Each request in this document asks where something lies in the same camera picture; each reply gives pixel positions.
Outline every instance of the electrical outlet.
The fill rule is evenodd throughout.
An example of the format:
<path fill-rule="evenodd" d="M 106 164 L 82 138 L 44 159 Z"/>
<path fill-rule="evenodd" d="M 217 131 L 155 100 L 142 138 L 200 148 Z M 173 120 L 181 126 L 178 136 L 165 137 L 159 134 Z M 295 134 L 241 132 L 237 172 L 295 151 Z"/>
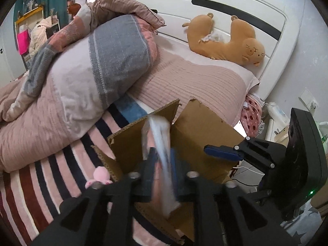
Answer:
<path fill-rule="evenodd" d="M 305 90 L 303 91 L 303 93 L 299 98 L 313 115 L 315 110 L 318 108 L 318 102 L 316 101 L 312 93 L 310 93 L 310 91 L 307 88 L 305 88 Z"/>

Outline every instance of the dark red stripe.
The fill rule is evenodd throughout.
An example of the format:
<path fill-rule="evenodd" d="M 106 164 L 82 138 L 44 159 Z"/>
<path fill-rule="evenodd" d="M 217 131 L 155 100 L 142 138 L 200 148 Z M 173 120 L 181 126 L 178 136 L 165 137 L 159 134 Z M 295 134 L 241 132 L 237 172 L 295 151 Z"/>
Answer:
<path fill-rule="evenodd" d="M 8 219 L 8 216 L 7 216 L 7 213 L 3 207 L 3 200 L 2 200 L 2 195 L 0 194 L 0 212 L 2 214 L 2 219 L 5 223 L 5 225 L 7 226 L 7 228 L 9 229 L 9 231 L 16 237 L 16 234 L 13 230 L 13 228 L 11 227 L 11 224 L 9 222 L 9 219 Z"/>
<path fill-rule="evenodd" d="M 10 174 L 4 173 L 3 174 L 3 182 L 5 184 L 5 189 L 6 189 L 6 198 L 7 198 L 7 203 L 9 204 L 10 207 L 10 211 L 11 211 L 11 215 L 15 221 L 15 224 L 20 232 L 20 234 L 22 235 L 25 243 L 27 245 L 31 244 L 31 238 L 29 236 L 29 234 L 27 233 L 26 227 L 22 221 L 22 219 L 19 216 L 17 207 L 16 207 L 16 203 L 15 203 L 15 199 L 14 199 L 14 194 L 11 190 L 11 186 L 10 186 Z"/>
<path fill-rule="evenodd" d="M 26 166 L 19 170 L 19 178 L 23 189 L 26 206 L 31 213 L 37 230 L 41 232 L 49 224 L 41 210 L 33 189 L 30 166 Z"/>

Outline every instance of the brown plush toy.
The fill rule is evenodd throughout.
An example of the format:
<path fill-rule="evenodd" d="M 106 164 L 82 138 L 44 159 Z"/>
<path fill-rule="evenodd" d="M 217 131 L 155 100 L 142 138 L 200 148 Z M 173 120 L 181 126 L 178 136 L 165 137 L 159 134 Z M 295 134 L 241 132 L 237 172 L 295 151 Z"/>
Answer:
<path fill-rule="evenodd" d="M 189 48 L 211 59 L 228 60 L 238 65 L 254 64 L 259 66 L 265 51 L 264 46 L 255 39 L 253 27 L 237 16 L 231 17 L 230 41 L 228 43 L 213 40 L 204 41 L 213 28 L 213 14 L 200 15 L 185 23 Z"/>

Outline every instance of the plush toy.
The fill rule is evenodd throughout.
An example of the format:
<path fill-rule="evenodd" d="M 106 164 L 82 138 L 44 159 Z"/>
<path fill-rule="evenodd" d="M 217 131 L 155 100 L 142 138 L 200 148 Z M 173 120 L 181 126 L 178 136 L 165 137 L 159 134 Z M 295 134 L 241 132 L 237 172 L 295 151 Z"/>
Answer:
<path fill-rule="evenodd" d="M 264 58 L 264 46 L 255 39 L 253 27 L 237 16 L 231 17 L 230 41 L 228 43 L 208 39 L 213 28 L 213 14 L 200 15 L 182 26 L 188 27 L 189 48 L 211 59 L 228 60 L 238 65 L 259 66 Z"/>
<path fill-rule="evenodd" d="M 110 175 L 109 175 L 109 172 L 106 168 L 104 167 L 97 167 L 93 173 L 93 178 L 94 179 L 91 179 L 91 180 L 88 180 L 85 184 L 85 188 L 87 189 L 88 187 L 90 187 L 93 182 L 96 182 L 96 181 L 99 181 L 101 182 L 102 184 L 104 185 L 108 185 L 108 184 L 111 184 L 113 183 L 111 180 L 110 180 Z"/>

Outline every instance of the white jacket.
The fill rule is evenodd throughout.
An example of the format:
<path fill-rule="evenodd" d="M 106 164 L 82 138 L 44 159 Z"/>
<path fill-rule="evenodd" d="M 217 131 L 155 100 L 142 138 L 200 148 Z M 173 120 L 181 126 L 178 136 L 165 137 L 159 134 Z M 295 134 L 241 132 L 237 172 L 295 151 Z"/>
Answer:
<path fill-rule="evenodd" d="M 46 29 L 51 27 L 51 17 L 42 19 L 31 32 L 30 56 L 36 55 L 40 47 L 47 41 Z"/>

